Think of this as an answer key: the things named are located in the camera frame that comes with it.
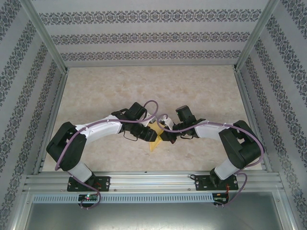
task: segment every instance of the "floor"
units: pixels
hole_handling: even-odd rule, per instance
[[[158,115],[167,113],[175,123],[175,109],[185,104],[197,119],[247,121],[231,66],[71,68],[54,133],[66,121],[90,123],[150,99],[158,101]],[[154,104],[148,110],[152,113]],[[174,145],[162,142],[150,152],[148,142],[130,141],[123,134],[96,140],[82,155],[92,171],[208,171],[226,158],[222,143],[213,139],[179,138]],[[43,170],[54,167],[47,154]]]

